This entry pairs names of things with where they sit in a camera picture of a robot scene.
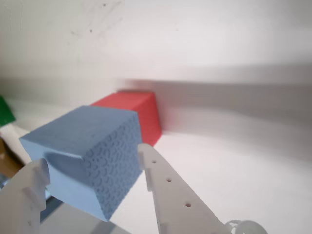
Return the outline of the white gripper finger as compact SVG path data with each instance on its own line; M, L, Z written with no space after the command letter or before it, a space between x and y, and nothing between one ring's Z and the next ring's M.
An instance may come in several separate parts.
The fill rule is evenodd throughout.
M45 189L50 184L47 161L32 161L0 191L0 232L38 234L40 212L46 209Z
M140 167L152 192L161 234L227 234L215 216L169 162L151 145L139 144Z

